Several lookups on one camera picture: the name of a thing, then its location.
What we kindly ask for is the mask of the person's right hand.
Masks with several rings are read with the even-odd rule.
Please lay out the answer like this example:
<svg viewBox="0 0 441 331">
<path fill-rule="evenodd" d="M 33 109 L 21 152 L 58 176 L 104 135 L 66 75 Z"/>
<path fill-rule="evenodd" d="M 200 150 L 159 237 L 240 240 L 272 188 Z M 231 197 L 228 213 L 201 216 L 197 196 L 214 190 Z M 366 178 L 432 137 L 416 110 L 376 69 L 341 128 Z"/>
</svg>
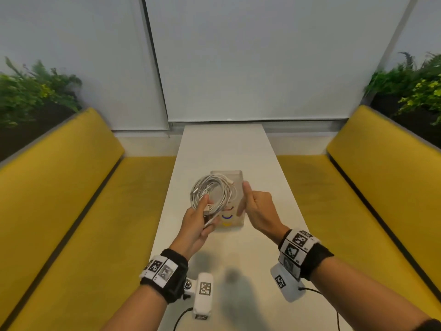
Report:
<svg viewBox="0 0 441 331">
<path fill-rule="evenodd" d="M 237 216 L 245 212 L 256 230 L 279 245 L 290 228 L 281 222 L 269 192 L 253 190 L 253 194 L 254 205 L 243 205 L 241 200 Z"/>
</svg>

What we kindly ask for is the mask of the person's left hand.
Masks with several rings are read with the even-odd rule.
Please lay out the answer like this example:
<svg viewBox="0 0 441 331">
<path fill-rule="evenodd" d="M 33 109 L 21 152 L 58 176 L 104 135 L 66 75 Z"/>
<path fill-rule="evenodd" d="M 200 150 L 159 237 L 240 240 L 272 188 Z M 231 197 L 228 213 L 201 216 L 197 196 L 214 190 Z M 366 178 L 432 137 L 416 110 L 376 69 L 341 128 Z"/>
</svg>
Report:
<svg viewBox="0 0 441 331">
<path fill-rule="evenodd" d="M 206 242 L 209 234 L 215 231 L 221 219 L 213 218 L 210 225 L 205 227 L 204 218 L 198 218 L 198 207 L 188 208 L 176 238 L 170 245 L 170 249 L 185 257 L 187 261 L 198 252 Z"/>
</svg>

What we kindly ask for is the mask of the clear pouch with smiley print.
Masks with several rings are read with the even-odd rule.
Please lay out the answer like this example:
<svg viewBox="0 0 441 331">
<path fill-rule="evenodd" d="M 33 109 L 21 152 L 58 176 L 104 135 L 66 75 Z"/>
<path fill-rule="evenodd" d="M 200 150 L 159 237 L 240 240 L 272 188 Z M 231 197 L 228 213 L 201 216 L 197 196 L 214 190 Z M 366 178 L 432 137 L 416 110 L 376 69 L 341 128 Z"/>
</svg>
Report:
<svg viewBox="0 0 441 331">
<path fill-rule="evenodd" d="M 231 187 L 232 194 L 229 202 L 219 214 L 219 217 L 221 218 L 219 228 L 230 229 L 242 227 L 244 225 L 245 213 L 243 212 L 240 216 L 237 216 L 237 209 L 243 198 L 243 172 L 241 170 L 215 170 L 211 171 L 211 174 L 224 175 L 233 182 Z"/>
</svg>

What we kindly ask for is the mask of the person's right forearm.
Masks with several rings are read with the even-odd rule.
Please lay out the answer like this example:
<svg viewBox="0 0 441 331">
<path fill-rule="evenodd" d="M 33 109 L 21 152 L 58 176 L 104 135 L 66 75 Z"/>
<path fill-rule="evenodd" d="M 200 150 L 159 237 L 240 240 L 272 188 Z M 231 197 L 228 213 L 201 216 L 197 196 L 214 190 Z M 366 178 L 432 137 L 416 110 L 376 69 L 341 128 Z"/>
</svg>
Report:
<svg viewBox="0 0 441 331">
<path fill-rule="evenodd" d="M 412 331 L 432 319 L 335 256 L 317 267 L 311 282 L 355 331 Z"/>
</svg>

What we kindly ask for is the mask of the person's left forearm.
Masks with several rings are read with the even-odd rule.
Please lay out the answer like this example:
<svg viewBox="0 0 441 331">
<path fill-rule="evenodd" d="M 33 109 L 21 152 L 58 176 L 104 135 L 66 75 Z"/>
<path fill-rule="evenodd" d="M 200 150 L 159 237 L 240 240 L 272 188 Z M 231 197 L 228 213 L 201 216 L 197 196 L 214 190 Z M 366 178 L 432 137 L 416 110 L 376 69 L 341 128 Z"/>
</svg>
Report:
<svg viewBox="0 0 441 331">
<path fill-rule="evenodd" d="M 158 331 L 168 307 L 149 285 L 140 285 L 101 328 L 101 331 Z"/>
</svg>

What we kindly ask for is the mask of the black left wristband with markers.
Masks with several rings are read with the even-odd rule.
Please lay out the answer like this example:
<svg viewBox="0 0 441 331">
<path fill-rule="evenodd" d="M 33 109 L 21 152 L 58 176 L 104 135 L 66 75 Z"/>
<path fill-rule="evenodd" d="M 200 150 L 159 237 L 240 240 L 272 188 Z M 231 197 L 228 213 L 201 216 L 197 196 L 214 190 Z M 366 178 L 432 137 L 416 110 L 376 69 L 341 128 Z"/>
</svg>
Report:
<svg viewBox="0 0 441 331">
<path fill-rule="evenodd" d="M 140 273 L 140 285 L 147 285 L 172 304 L 184 295 L 184 284 L 188 272 L 188 260 L 168 248 L 153 256 Z"/>
</svg>

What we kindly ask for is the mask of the black wristband with markers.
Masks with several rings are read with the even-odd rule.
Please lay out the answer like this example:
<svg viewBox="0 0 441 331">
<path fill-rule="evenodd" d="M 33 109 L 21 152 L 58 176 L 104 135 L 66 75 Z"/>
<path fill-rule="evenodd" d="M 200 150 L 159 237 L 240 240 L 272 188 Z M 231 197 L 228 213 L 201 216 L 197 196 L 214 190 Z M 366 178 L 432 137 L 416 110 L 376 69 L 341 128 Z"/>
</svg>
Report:
<svg viewBox="0 0 441 331">
<path fill-rule="evenodd" d="M 168 248 L 153 256 L 140 273 L 140 285 L 147 285 L 172 304 L 184 295 L 184 284 L 188 272 L 188 260 Z"/>
<path fill-rule="evenodd" d="M 278 245 L 279 263 L 295 280 L 311 280 L 313 272 L 334 254 L 306 230 L 289 229 Z"/>
</svg>

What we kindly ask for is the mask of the black right wristband with markers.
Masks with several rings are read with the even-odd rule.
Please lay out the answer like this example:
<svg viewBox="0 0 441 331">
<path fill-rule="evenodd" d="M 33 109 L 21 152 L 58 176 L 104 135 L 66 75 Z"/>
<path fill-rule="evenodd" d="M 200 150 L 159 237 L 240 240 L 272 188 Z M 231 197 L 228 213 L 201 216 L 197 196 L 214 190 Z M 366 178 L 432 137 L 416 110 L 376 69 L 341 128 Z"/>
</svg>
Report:
<svg viewBox="0 0 441 331">
<path fill-rule="evenodd" d="M 295 280 L 311 280 L 313 272 L 334 254 L 306 230 L 289 229 L 278 245 L 279 263 Z"/>
</svg>

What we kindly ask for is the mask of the yellow upholstered bench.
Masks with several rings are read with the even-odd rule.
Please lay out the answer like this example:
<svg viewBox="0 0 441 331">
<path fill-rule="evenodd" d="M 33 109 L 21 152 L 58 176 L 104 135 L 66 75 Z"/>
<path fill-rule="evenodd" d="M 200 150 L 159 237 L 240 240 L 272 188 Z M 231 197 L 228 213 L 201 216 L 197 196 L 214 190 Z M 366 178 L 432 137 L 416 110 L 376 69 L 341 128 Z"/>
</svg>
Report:
<svg viewBox="0 0 441 331">
<path fill-rule="evenodd" d="M 176 157 L 126 157 L 92 108 L 0 167 L 0 331 L 98 331 L 138 287 Z"/>
<path fill-rule="evenodd" d="M 361 105 L 322 154 L 277 159 L 323 245 L 441 321 L 441 149 Z"/>
</svg>

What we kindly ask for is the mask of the white roller blind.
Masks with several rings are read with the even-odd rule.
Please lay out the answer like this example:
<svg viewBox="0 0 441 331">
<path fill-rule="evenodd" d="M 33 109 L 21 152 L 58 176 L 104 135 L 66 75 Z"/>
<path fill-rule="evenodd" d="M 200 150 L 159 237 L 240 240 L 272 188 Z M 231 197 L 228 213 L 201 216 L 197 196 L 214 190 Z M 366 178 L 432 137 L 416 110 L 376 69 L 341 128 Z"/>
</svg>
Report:
<svg viewBox="0 0 441 331">
<path fill-rule="evenodd" d="M 405 61 L 403 52 L 414 57 L 416 66 L 429 54 L 441 54 L 441 0 L 411 0 L 391 39 L 383 66 L 392 69 Z"/>
<path fill-rule="evenodd" d="M 350 116 L 410 0 L 145 0 L 170 122 Z"/>
<path fill-rule="evenodd" d="M 168 129 L 142 0 L 0 0 L 0 72 L 47 68 L 82 81 L 78 98 L 115 131 Z"/>
</svg>

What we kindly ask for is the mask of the green leafy plant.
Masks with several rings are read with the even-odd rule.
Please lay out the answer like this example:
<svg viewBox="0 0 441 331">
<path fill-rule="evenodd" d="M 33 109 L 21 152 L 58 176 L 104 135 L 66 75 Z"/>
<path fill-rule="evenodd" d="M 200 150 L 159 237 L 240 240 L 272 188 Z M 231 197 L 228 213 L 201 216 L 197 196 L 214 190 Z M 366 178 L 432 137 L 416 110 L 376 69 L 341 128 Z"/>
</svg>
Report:
<svg viewBox="0 0 441 331">
<path fill-rule="evenodd" d="M 364 88 L 364 98 L 390 98 L 397 106 L 392 116 L 425 110 L 432 126 L 441 126 L 441 53 L 427 52 L 421 66 L 415 57 L 401 51 L 405 60 L 391 70 L 375 71 Z"/>
<path fill-rule="evenodd" d="M 18 68 L 7 56 L 4 59 L 12 73 L 0 72 L 0 127 L 32 121 L 34 112 L 49 103 L 80 111 L 75 93 L 82 87 L 79 77 L 56 68 L 47 70 L 41 60 L 30 68 L 25 64 Z"/>
</svg>

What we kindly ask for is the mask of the black sleeve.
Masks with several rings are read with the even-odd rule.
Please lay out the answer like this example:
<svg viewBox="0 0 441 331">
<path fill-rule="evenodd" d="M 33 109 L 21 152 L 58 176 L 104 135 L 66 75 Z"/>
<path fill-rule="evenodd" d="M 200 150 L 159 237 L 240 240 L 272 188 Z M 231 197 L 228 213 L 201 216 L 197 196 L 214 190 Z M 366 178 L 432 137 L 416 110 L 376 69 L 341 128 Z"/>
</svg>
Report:
<svg viewBox="0 0 441 331">
<path fill-rule="evenodd" d="M 437 319 L 429 319 L 424 321 L 412 331 L 441 331 L 441 321 Z"/>
</svg>

